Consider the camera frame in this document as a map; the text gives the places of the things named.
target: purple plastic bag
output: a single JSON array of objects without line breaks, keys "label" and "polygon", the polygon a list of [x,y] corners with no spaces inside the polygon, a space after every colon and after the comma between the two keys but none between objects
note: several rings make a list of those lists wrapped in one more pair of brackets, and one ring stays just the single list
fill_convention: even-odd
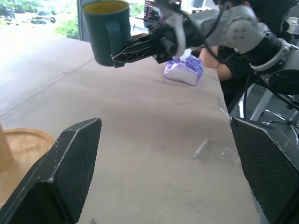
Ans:
[{"label": "purple plastic bag", "polygon": [[173,58],[166,64],[164,78],[197,86],[202,76],[202,61],[193,55],[186,59],[183,57]]}]

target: mug handle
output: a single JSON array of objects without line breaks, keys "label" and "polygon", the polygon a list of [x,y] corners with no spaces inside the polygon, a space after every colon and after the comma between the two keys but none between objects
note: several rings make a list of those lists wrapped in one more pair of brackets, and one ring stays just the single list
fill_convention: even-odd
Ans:
[{"label": "mug handle", "polygon": [[[106,27],[110,42],[111,56],[114,56],[122,50],[121,28],[116,21],[107,22]],[[125,63],[114,62],[115,68],[123,66],[125,66]]]}]

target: person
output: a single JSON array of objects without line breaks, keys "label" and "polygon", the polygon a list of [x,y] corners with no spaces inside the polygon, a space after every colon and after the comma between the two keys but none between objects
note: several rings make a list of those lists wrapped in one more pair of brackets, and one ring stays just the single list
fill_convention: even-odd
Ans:
[{"label": "person", "polygon": [[[228,8],[237,5],[244,5],[251,7],[258,16],[263,0],[213,0],[216,5],[221,9],[227,2]],[[204,67],[217,70],[218,77],[221,83],[224,99],[231,112],[234,104],[237,103],[236,96],[242,95],[245,84],[247,82],[250,68],[240,55],[236,54],[234,49],[224,46],[214,46],[211,50],[218,55],[221,59],[226,59],[225,64],[219,63],[207,49],[202,49],[199,57],[203,62]]]}]

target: table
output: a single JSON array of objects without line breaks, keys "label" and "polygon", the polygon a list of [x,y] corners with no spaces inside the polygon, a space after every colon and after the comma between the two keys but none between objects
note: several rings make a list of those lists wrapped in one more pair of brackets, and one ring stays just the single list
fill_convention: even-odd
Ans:
[{"label": "table", "polygon": [[[164,65],[152,58],[113,69],[98,65],[86,42],[52,37],[30,44],[0,64],[4,128],[58,137],[76,122],[103,121],[79,224],[258,223],[218,108],[223,95],[214,70],[191,87],[164,79]],[[194,159],[206,138],[207,150]]]}]

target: wooden post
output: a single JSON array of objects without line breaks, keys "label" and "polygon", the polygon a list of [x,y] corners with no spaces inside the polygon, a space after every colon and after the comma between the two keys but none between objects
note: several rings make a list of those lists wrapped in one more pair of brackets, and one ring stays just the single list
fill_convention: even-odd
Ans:
[{"label": "wooden post", "polygon": [[8,147],[5,134],[3,133],[0,125],[0,172],[8,170],[9,166],[13,162],[13,156]]}]

